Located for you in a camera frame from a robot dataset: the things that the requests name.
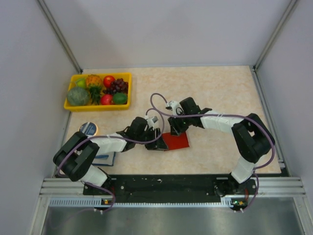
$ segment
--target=cantaloupe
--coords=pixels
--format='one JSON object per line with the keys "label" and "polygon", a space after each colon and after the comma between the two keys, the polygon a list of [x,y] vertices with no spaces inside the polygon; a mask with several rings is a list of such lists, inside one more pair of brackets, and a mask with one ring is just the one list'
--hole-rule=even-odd
{"label": "cantaloupe", "polygon": [[81,87],[74,87],[70,89],[67,93],[67,101],[72,106],[83,106],[88,104],[90,100],[90,95],[88,91]]}

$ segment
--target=metal floor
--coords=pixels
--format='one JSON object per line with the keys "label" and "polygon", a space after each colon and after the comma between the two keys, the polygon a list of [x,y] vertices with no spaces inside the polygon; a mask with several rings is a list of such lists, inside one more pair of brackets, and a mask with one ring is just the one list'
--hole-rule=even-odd
{"label": "metal floor", "polygon": [[[53,226],[82,208],[49,208]],[[245,213],[228,208],[116,208],[85,211],[42,235],[304,235],[291,198],[257,198]]]}

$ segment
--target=round container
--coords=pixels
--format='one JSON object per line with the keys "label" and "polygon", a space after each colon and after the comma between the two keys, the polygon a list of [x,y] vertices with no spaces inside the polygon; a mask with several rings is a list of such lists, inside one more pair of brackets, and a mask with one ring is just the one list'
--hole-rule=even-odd
{"label": "round container", "polygon": [[86,122],[79,128],[80,132],[83,132],[86,136],[97,136],[99,135],[99,128],[93,122]]}

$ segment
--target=black mounting base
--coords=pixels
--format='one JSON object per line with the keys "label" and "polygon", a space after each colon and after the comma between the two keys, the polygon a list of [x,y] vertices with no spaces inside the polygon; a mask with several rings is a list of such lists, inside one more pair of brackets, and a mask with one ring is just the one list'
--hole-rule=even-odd
{"label": "black mounting base", "polygon": [[[226,182],[229,175],[111,175],[108,187],[118,203],[202,203],[220,202],[216,185]],[[255,193],[254,180],[248,180],[249,194]],[[245,197],[245,189],[236,192]],[[87,186],[84,195],[107,195]]]}

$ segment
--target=yellow plastic tray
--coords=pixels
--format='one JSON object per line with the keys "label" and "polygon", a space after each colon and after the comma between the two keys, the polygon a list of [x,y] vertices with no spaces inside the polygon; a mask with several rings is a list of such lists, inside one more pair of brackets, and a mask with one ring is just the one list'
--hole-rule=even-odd
{"label": "yellow plastic tray", "polygon": [[[81,79],[81,78],[87,78],[89,74],[76,74],[73,75],[71,78],[71,82],[68,86],[68,91],[75,87],[75,81]],[[68,103],[67,99],[65,99],[64,102],[64,108],[67,110],[71,110],[72,112],[82,112],[82,111],[108,111],[108,110],[126,110],[129,109],[129,106],[131,104],[131,93],[132,93],[132,74],[130,72],[120,72],[120,73],[101,73],[96,74],[100,76],[101,79],[103,79],[107,75],[112,75],[115,79],[123,78],[125,82],[128,82],[128,94],[127,94],[127,103],[121,104],[121,105],[94,105],[89,102],[85,106],[72,106]]]}

